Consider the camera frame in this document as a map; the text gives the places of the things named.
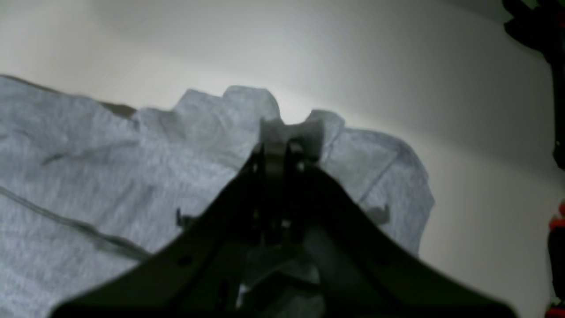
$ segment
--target gray t-shirt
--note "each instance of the gray t-shirt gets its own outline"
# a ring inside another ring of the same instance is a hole
[[[135,111],[0,76],[0,316],[45,317],[158,252],[181,231],[177,208],[199,215],[236,175],[261,120],[280,120],[265,89],[188,90],[171,111]],[[327,111],[306,122],[323,124],[320,166],[416,256],[434,201],[412,149]]]

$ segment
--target gray fabric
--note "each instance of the gray fabric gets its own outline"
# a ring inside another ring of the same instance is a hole
[[[268,91],[246,87],[221,97],[189,90],[171,111],[119,107],[0,77],[2,317],[45,317],[159,251],[180,232],[175,210],[202,213],[249,156],[261,120],[280,120]],[[346,128],[326,111],[306,122],[323,123],[320,166],[417,255],[433,197],[410,147]],[[253,267],[265,259],[275,261]],[[296,255],[258,253],[250,262],[251,287],[273,269],[317,279]],[[318,296],[296,295],[274,308],[321,312]]]

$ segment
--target white surface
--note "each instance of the white surface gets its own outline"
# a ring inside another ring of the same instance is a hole
[[[135,107],[254,85],[287,122],[399,136],[437,201],[423,260],[540,317],[564,185],[549,67],[454,2],[0,0],[0,72]]]

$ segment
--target white table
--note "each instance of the white table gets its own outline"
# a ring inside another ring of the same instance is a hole
[[[421,258],[540,317],[565,184],[549,67],[456,2],[0,0],[0,72],[165,109],[266,87],[289,123],[321,108],[401,137],[437,202]]]

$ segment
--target red object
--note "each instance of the red object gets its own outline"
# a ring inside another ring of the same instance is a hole
[[[555,230],[558,227],[565,227],[565,219],[553,220],[549,223],[549,229],[551,231]]]
[[[545,313],[545,318],[565,318],[565,309],[552,308]]]

